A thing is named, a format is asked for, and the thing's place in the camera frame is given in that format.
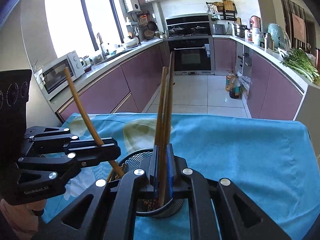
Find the person's left hand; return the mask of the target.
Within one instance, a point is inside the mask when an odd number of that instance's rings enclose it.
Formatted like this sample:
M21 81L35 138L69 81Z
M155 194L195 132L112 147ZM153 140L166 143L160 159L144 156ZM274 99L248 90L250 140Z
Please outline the person's left hand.
M33 211L42 211L47 200L38 202L10 205L1 200L1 213L19 239L31 239L39 229L39 217Z

